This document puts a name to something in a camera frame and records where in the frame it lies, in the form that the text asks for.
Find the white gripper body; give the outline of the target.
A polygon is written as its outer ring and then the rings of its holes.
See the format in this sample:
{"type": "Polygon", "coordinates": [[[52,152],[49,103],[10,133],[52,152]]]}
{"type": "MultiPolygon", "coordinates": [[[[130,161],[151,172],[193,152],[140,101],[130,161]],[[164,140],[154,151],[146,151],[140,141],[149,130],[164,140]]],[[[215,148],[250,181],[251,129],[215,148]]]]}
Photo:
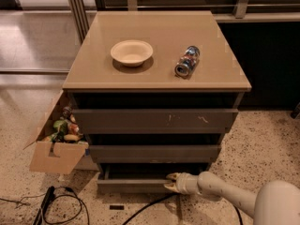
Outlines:
{"type": "Polygon", "coordinates": [[[176,187],[181,194],[198,194],[198,176],[186,172],[180,173],[176,179],[176,187]]]}

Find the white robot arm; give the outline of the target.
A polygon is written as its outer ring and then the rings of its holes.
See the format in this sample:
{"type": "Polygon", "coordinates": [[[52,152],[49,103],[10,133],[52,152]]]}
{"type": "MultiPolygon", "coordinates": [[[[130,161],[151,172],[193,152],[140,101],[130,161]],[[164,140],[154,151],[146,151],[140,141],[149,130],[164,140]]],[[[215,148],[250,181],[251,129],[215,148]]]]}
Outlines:
{"type": "Polygon", "coordinates": [[[253,219],[253,225],[300,225],[300,189],[275,180],[257,194],[231,185],[211,172],[175,172],[164,187],[180,194],[197,194],[210,201],[225,199],[253,219]]]}

